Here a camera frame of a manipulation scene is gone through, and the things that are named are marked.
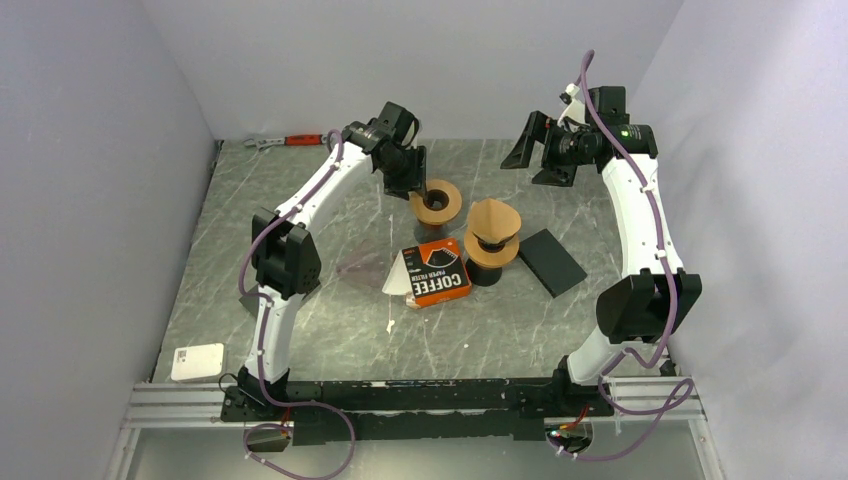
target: marble tabletop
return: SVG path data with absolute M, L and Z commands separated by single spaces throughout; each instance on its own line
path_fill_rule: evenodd
M 297 317 L 291 379 L 548 376 L 594 328 L 595 300 L 617 281 L 621 267 L 615 215 L 594 168 L 581 168 L 572 188 L 537 186 L 530 179 L 538 171 L 538 158 L 527 170 L 498 168 L 514 140 L 419 143 L 428 149 L 428 177 L 448 180 L 462 192 L 462 211 L 447 226 L 451 236 L 461 241 L 472 201 L 496 198 L 521 215 L 520 238 L 549 229 L 588 277 L 552 299 L 516 259 L 492 287 L 475 287 L 468 297 L 410 309 L 403 298 L 387 296 L 380 287 L 398 250 L 417 243 L 417 221 L 407 202 L 381 193 L 377 172 L 352 191 L 315 235 L 322 285 L 307 297 Z M 238 371 L 256 323 L 236 287 L 253 213 L 286 200 L 326 156 L 324 147 L 257 152 L 239 142 L 223 145 L 154 382 L 171 381 L 174 349 L 190 345 L 224 343 L 225 371 Z

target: purple cable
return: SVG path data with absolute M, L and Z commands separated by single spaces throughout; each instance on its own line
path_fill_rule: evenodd
M 586 109 L 589 111 L 589 115 L 592 116 L 592 119 L 595 121 L 595 124 L 598 126 L 598 129 L 601 131 L 601 133 L 604 134 L 607 140 L 610 141 L 612 146 L 621 154 L 621 156 L 624 157 L 624 160 L 633 170 L 633 173 L 636 174 L 636 177 L 639 179 L 639 183 L 641 183 L 642 187 L 647 187 L 648 179 L 645 178 L 645 175 L 642 173 L 642 170 L 639 169 L 639 166 L 636 164 L 636 161 L 633 160 L 633 157 L 630 156 L 630 153 L 627 152 L 627 149 L 624 148 L 624 146 L 618 141 L 618 139 L 615 138 L 612 132 L 610 132 L 609 128 L 607 128 L 607 126 L 604 124 L 603 120 L 601 120 L 600 115 L 598 115 L 597 109 L 595 109 L 594 103 L 592 103 L 592 96 L 589 95 L 588 81 L 586 80 L 586 71 L 589 69 L 589 65 L 592 63 L 592 59 L 594 57 L 594 50 L 589 50 L 588 52 L 586 52 L 585 55 L 583 55 L 583 61 L 580 64 L 580 76 L 577 77 L 577 82 L 575 83 L 580 84 L 580 88 L 581 90 L 583 90 L 583 97 L 586 101 Z M 660 214 L 659 204 L 657 203 L 657 199 L 654 196 L 653 192 L 646 191 L 645 195 L 648 197 L 648 203 L 651 204 L 651 212 L 654 215 L 654 225 L 656 226 L 657 230 L 657 250 L 664 250 L 663 246 L 665 245 L 665 232 L 663 232 L 662 228 L 662 215 Z M 693 390 L 695 389 L 695 384 L 694 382 L 692 382 L 692 379 L 683 379 L 674 387 L 662 407 L 654 408 L 651 410 L 631 410 L 622 407 L 621 405 L 616 403 L 612 398 L 610 398 L 610 396 L 604 390 L 603 377 L 612 373 L 615 367 L 617 367 L 618 364 L 621 363 L 622 360 L 624 360 L 624 357 L 626 356 L 625 354 L 630 354 L 631 356 L 633 356 L 633 358 L 635 358 L 636 361 L 639 362 L 639 364 L 643 368 L 653 368 L 659 362 L 660 358 L 662 358 L 662 352 L 663 350 L 665 350 L 665 347 L 668 344 L 668 338 L 671 336 L 671 331 L 674 328 L 674 321 L 677 318 L 678 292 L 677 286 L 674 283 L 674 276 L 671 273 L 671 266 L 669 265 L 668 260 L 665 257 L 660 258 L 659 260 L 662 264 L 666 281 L 668 282 L 670 298 L 668 319 L 666 320 L 665 328 L 663 329 L 662 336 L 660 337 L 660 341 L 657 344 L 657 349 L 656 351 L 654 351 L 654 355 L 651 357 L 650 360 L 645 361 L 645 359 L 643 359 L 642 356 L 639 355 L 639 352 L 637 352 L 633 348 L 627 347 L 624 349 L 623 352 L 619 353 L 609 363 L 609 365 L 604 368 L 604 370 L 601 372 L 601 376 L 598 377 L 598 391 L 601 393 L 601 396 L 604 398 L 604 400 L 606 400 L 606 402 L 613 406 L 616 410 L 622 413 L 626 413 L 628 415 L 656 414 L 657 417 L 654 419 L 653 422 L 651 422 L 651 424 L 648 426 L 642 436 L 640 436 L 635 442 L 633 442 L 632 445 L 625 448 L 624 450 L 613 455 L 606 455 L 600 457 L 586 457 L 577 455 L 574 457 L 575 459 L 582 460 L 585 462 L 603 462 L 608 460 L 618 460 L 619 458 L 629 455 L 631 452 L 639 448 L 639 446 L 641 446 L 642 443 L 648 438 L 648 436 L 650 436 L 654 429 L 656 429 L 663 414 L 686 401 L 686 399 L 689 398 L 689 395 L 691 395 Z M 674 400 L 674 396 L 677 395 L 677 392 L 679 392 L 680 389 L 684 386 L 688 387 L 686 389 L 686 392 L 684 392 L 679 399 Z
M 343 155 L 344 155 L 344 141 L 342 140 L 341 132 L 339 132 L 338 130 L 330 130 L 330 132 L 327 134 L 327 144 L 328 145 L 330 144 L 330 140 L 332 139 L 332 137 L 334 135 L 338 138 L 337 147 L 339 149 L 339 154 L 338 154 L 338 157 L 336 158 L 336 164 L 338 164 L 339 162 L 342 161 L 342 158 L 343 158 Z M 327 183 L 327 180 L 329 180 L 330 177 L 333 176 L 333 173 L 335 173 L 337 170 L 338 170 L 337 167 L 331 166 L 327 170 L 327 172 L 324 174 L 324 176 L 321 177 L 320 180 L 318 180 L 318 182 L 315 184 L 315 186 L 312 187 L 308 192 L 306 192 L 306 194 L 300 200 L 300 204 L 303 205 L 304 203 L 308 202 L 309 199 L 312 198 L 312 196 L 315 195 L 315 193 L 318 192 L 318 190 L 320 190 L 321 187 L 323 187 L 325 183 Z M 271 297 L 269 295 L 266 295 L 262 292 L 250 293 L 250 292 L 247 291 L 247 289 L 244 286 L 244 277 L 247 273 L 247 265 L 250 263 L 250 259 L 253 257 L 253 254 L 256 252 L 256 249 L 259 248 L 259 244 L 262 243 L 262 241 L 265 240 L 265 238 L 275 228 L 282 225 L 283 222 L 285 222 L 287 219 L 291 218 L 291 216 L 294 215 L 295 213 L 297 213 L 297 211 L 298 211 L 298 208 L 297 208 L 297 206 L 295 206 L 295 207 L 292 207 L 292 209 L 289 210 L 288 212 L 285 212 L 285 213 L 280 212 L 279 218 L 277 218 L 276 220 L 271 222 L 271 224 L 269 224 L 265 228 L 265 230 L 262 230 L 262 232 L 259 233 L 259 235 L 256 236 L 256 239 L 253 240 L 253 243 L 250 245 L 250 249 L 247 252 L 247 256 L 245 256 L 244 262 L 242 262 L 242 265 L 241 265 L 241 270 L 239 271 L 239 279 L 238 279 L 239 293 L 241 293 L 244 296 L 258 297 L 258 298 L 262 298 L 262 299 L 265 300 L 265 309 L 262 312 L 262 318 L 259 320 L 259 338 L 257 339 L 257 344 L 256 344 L 257 352 L 261 352 L 263 350 L 263 346 L 265 345 L 265 328 L 268 326 L 268 315 L 270 314 L 270 306 L 273 303 L 273 300 L 271 299 Z M 269 461 L 265 460 L 264 458 L 260 457 L 259 455 L 256 455 L 255 453 L 250 451 L 250 447 L 248 446 L 247 439 L 248 439 L 248 437 L 250 436 L 251 433 L 253 433 L 257 430 L 273 429 L 273 430 L 279 430 L 281 432 L 282 431 L 288 432 L 290 430 L 288 427 L 278 425 L 278 424 L 275 424 L 275 423 L 263 423 L 263 424 L 256 425 L 255 427 L 250 428 L 249 430 L 247 430 L 244 433 L 243 445 L 244 445 L 244 451 L 247 453 L 247 457 L 261 463 L 262 465 L 265 465 L 266 467 L 268 467 L 268 468 L 270 468 L 270 469 L 272 469 L 276 472 L 282 473 L 283 475 L 294 478 L 296 480 L 329 480 L 329 479 L 337 476 L 338 474 L 342 473 L 342 471 L 344 471 L 344 469 L 347 468 L 348 465 L 350 465 L 350 461 L 353 459 L 353 453 L 356 449 L 356 432 L 354 432 L 353 424 L 350 422 L 350 419 L 347 417 L 347 415 L 345 415 L 344 412 L 342 412 L 338 408 L 336 408 L 332 405 L 326 404 L 326 403 L 322 403 L 322 402 L 315 402 L 315 401 L 311 401 L 311 402 L 280 402 L 280 401 L 272 398 L 271 395 L 268 393 L 268 389 L 265 388 L 265 362 L 262 359 L 262 355 L 257 353 L 257 359 L 256 360 L 257 360 L 256 365 L 257 365 L 257 368 L 259 370 L 257 372 L 258 378 L 259 378 L 259 388 L 260 388 L 260 390 L 262 390 L 262 395 L 265 397 L 266 400 L 268 400 L 269 403 L 271 403 L 272 405 L 276 405 L 278 407 L 283 407 L 283 408 L 318 407 L 318 408 L 323 408 L 323 409 L 326 409 L 326 410 L 330 410 L 333 413 L 336 413 L 338 416 L 340 416 L 342 418 L 342 420 L 344 420 L 345 424 L 347 424 L 348 431 L 350 432 L 350 450 L 348 451 L 347 458 L 342 463 L 342 465 L 339 468 L 337 468 L 336 470 L 334 470 L 332 473 L 324 475 L 323 477 L 304 477 L 302 475 L 298 475 L 296 473 L 290 472 L 290 471 L 288 471 L 288 470 L 286 470 L 286 469 L 284 469 L 284 468 L 282 468 L 282 467 L 280 467 L 280 466 L 278 466 L 278 465 L 276 465 L 272 462 L 269 462 Z

